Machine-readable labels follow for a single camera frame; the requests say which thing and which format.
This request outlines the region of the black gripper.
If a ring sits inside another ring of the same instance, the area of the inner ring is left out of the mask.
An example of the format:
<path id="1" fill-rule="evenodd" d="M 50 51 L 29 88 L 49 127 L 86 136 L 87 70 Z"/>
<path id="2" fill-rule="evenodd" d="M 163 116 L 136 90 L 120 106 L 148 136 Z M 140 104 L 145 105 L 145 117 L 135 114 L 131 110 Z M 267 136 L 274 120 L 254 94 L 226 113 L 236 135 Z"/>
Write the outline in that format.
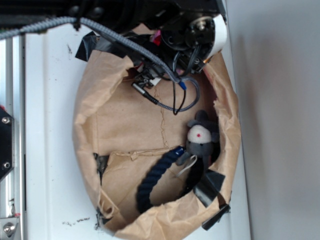
<path id="1" fill-rule="evenodd" d="M 171 24 L 156 26 L 144 21 L 149 29 L 161 31 L 161 44 L 147 42 L 147 37 L 132 36 L 154 55 L 148 58 L 135 76 L 136 88 L 151 88 L 160 79 L 171 80 L 185 87 L 183 79 L 191 73 L 202 71 L 213 55 L 222 50 L 227 41 L 227 19 L 224 15 L 181 17 Z"/>

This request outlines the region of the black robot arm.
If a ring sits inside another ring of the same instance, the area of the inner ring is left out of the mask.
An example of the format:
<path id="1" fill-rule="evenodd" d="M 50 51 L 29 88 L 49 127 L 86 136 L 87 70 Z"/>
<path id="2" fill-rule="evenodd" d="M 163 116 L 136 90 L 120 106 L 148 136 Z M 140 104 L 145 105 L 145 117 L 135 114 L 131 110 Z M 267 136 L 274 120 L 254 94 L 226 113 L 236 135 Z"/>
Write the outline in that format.
<path id="1" fill-rule="evenodd" d="M 0 37 L 8 39 L 72 24 L 100 33 L 144 66 L 134 88 L 160 79 L 184 85 L 227 41 L 220 0 L 3 0 Z"/>

